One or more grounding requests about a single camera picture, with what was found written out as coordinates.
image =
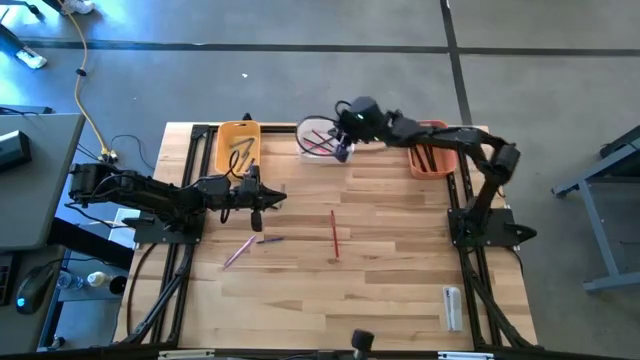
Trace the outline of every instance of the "gray floor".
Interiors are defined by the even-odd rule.
[[[97,3],[98,12],[79,19],[93,40],[446,45],[437,0]],[[461,46],[640,47],[640,4],[633,0],[450,3]],[[13,9],[3,24],[25,38],[77,39],[66,19],[51,11],[38,22]],[[0,54],[0,103],[76,111],[72,91],[82,51],[37,50],[49,59],[39,71]],[[331,115],[336,100],[362,94],[414,118],[461,122],[448,55],[93,50],[89,56],[86,107],[107,139],[123,133],[142,138],[152,162],[168,121],[232,120],[245,112],[260,121],[296,121]],[[579,196],[556,200],[549,193],[595,161],[601,144],[638,124],[639,60],[461,59],[473,123],[489,125],[523,153],[507,195],[517,220],[539,231],[523,246],[522,258],[536,332],[549,349],[630,358],[640,353],[640,287],[596,295],[582,290],[584,280],[604,271],[586,212]],[[82,143],[99,150],[88,129]],[[151,173],[134,142],[123,139],[115,147],[126,166]],[[76,160],[87,159],[78,154]],[[63,210],[60,216],[84,221]],[[112,218],[115,207],[90,212]],[[81,340],[83,330],[69,323],[91,311],[66,311],[61,335],[83,346],[106,341]],[[91,321],[104,334],[113,331],[112,319]]]

